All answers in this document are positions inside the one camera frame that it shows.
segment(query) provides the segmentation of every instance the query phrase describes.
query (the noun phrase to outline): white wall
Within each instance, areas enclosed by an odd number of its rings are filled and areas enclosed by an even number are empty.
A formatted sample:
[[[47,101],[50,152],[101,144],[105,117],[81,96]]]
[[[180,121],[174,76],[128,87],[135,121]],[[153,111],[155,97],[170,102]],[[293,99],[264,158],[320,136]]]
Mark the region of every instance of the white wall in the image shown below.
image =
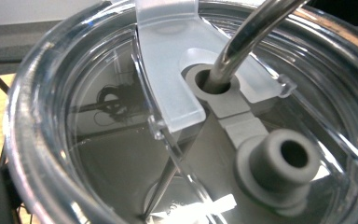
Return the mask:
[[[0,25],[59,21],[102,0],[0,0]]]

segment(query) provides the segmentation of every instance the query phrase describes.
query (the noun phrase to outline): clear plastic lid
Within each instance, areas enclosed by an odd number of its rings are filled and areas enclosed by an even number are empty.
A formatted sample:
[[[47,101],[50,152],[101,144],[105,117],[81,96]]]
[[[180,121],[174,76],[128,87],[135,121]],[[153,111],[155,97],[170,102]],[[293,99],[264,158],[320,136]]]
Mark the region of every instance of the clear plastic lid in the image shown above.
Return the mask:
[[[228,36],[253,10],[199,5]],[[357,29],[309,8],[277,27],[253,54],[297,85],[285,98],[251,102],[238,78],[211,95],[198,87],[210,65],[184,66],[205,120],[177,131],[137,37],[133,2],[102,2],[57,25],[21,64],[7,154],[43,222],[358,223]]]

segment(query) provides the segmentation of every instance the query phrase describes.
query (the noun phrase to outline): gray rubber stopper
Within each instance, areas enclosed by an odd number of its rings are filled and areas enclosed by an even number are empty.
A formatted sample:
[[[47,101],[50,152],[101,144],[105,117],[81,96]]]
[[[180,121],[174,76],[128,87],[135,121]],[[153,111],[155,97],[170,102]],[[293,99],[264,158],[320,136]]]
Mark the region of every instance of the gray rubber stopper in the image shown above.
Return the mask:
[[[307,205],[319,166],[319,154],[306,137],[281,129],[243,142],[236,172],[246,193],[281,215],[295,216]]]

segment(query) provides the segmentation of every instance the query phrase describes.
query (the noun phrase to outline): transparent plastic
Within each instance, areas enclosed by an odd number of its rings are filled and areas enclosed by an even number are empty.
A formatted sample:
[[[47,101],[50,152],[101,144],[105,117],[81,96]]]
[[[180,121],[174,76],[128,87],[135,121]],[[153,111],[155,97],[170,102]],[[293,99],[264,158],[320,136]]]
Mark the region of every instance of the transparent plastic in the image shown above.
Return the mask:
[[[232,35],[253,10],[200,1],[199,14]],[[257,104],[241,97],[248,110],[224,119],[200,100],[206,120],[178,132],[158,123],[134,39],[133,2],[102,2],[60,23],[23,60],[5,115],[8,165],[42,222],[146,223],[147,199],[171,161],[173,181],[152,211],[155,223],[169,214],[179,222],[358,223],[356,28],[297,11],[254,51],[296,90]],[[225,127],[244,122],[253,134],[258,125],[296,131],[316,148],[320,168],[301,214],[278,214],[240,189],[237,143]]]
[[[205,112],[186,85],[182,72],[199,63],[214,64],[228,37],[202,20],[199,2],[135,1],[145,75],[171,132],[205,120]],[[282,86],[252,56],[242,64],[241,91],[257,103],[282,92]]]

